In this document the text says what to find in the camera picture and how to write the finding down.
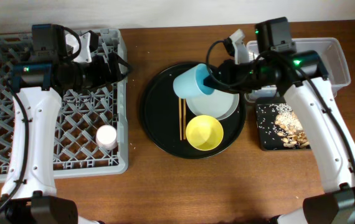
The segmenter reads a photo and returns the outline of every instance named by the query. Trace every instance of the yellow bowl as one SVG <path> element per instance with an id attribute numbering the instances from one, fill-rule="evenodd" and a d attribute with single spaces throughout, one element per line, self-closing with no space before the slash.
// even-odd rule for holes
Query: yellow bowl
<path id="1" fill-rule="evenodd" d="M 201 151 L 212 150 L 222 142 L 223 127 L 211 116 L 196 116 L 187 125 L 186 137 L 192 147 Z"/>

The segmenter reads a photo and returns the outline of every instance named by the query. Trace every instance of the round black tray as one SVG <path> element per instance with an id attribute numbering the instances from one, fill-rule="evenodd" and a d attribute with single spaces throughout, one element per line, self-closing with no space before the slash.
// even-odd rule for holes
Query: round black tray
<path id="1" fill-rule="evenodd" d="M 240 96 L 237 109 L 220 123 L 224 137 L 221 144 L 210 151 L 193 148 L 179 138 L 179 98 L 173 91 L 173 80 L 199 62 L 173 65 L 156 75 L 147 85 L 141 99 L 140 120 L 148 137 L 162 150 L 185 159 L 214 156 L 227 149 L 240 135 L 245 122 L 245 100 Z M 186 125 L 195 115 L 186 105 Z"/>

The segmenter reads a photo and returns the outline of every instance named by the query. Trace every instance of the green light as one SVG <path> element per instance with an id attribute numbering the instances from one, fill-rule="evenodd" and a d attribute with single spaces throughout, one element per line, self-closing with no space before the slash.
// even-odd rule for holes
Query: green light
<path id="1" fill-rule="evenodd" d="M 301 62 L 302 62 L 302 61 L 300 61 L 300 60 L 294 60 L 294 64 L 295 64 L 296 66 L 298 66 Z"/>

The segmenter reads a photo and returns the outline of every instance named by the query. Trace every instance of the white wall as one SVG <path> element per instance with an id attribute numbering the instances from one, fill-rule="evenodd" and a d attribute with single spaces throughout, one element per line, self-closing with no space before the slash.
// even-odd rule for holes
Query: white wall
<path id="1" fill-rule="evenodd" d="M 2 0 L 0 32 L 32 24 L 137 28 L 355 19 L 355 0 Z"/>

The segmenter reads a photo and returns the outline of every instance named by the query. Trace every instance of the white plate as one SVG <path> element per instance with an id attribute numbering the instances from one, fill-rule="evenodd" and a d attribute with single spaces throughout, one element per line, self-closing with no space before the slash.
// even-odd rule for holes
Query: white plate
<path id="1" fill-rule="evenodd" d="M 239 105 L 240 95 L 215 90 L 211 95 L 187 99 L 187 106 L 196 116 L 208 115 L 218 120 L 229 117 Z"/>

